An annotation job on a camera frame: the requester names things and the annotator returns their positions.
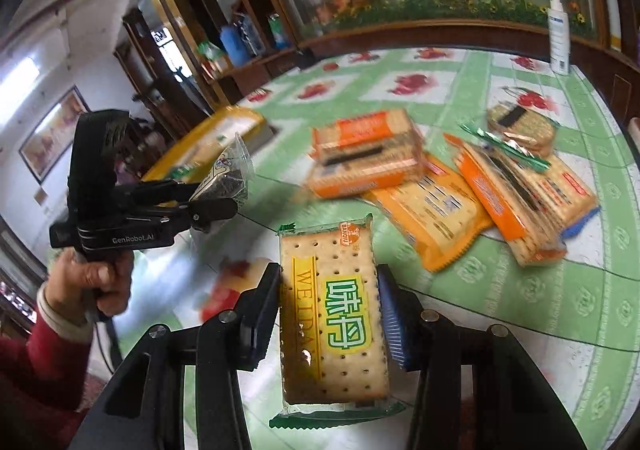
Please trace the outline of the red sleeved left forearm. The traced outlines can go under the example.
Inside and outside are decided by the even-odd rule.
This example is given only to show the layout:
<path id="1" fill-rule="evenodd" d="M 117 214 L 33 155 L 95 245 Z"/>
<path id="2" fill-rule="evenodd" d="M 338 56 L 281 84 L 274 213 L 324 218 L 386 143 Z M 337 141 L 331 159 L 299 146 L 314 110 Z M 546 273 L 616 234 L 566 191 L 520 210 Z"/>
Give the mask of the red sleeved left forearm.
<path id="1" fill-rule="evenodd" d="M 37 295 L 37 321 L 26 342 L 1 338 L 1 447 L 65 449 L 81 409 L 93 324 L 75 324 Z"/>

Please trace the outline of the person's left hand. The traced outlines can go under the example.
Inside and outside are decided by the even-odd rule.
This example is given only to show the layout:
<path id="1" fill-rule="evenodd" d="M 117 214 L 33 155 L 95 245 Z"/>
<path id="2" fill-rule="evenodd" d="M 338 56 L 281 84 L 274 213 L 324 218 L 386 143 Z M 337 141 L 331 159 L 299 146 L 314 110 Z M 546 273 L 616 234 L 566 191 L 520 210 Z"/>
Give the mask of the person's left hand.
<path id="1" fill-rule="evenodd" d="M 134 254 L 119 251 L 109 261 L 82 261 L 73 248 L 63 249 L 53 262 L 44 287 L 47 304 L 61 317 L 81 324 L 87 306 L 85 292 L 101 292 L 96 308 L 107 317 L 123 313 L 130 300 L 131 274 Z"/>

